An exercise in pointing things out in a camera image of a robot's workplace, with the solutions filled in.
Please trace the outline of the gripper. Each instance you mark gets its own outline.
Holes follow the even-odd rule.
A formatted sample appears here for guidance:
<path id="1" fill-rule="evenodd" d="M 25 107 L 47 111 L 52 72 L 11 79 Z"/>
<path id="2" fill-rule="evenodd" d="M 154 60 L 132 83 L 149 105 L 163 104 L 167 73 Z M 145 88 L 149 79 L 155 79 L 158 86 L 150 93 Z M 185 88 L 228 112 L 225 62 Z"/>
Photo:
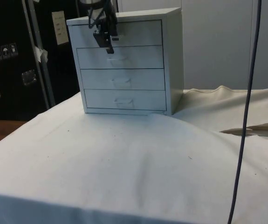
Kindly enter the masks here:
<path id="1" fill-rule="evenodd" d="M 117 31 L 117 17 L 112 2 L 87 2 L 89 26 L 106 23 L 106 32 L 95 30 L 93 37 L 100 48 L 114 54 L 111 41 L 121 41 L 123 34 Z"/>

